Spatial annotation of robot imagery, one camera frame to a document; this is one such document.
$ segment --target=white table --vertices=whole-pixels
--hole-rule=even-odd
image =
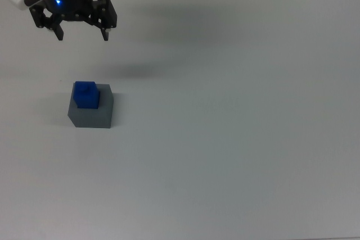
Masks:
[[[360,0],[112,2],[58,42],[0,0],[1,240],[360,235]]]

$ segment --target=gray cube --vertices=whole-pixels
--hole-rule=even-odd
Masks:
[[[69,112],[67,113],[70,120],[77,128],[105,128],[110,129],[111,117],[113,115],[114,97],[108,84],[96,84],[100,92],[98,109],[78,108],[75,103],[74,86],[71,93]]]

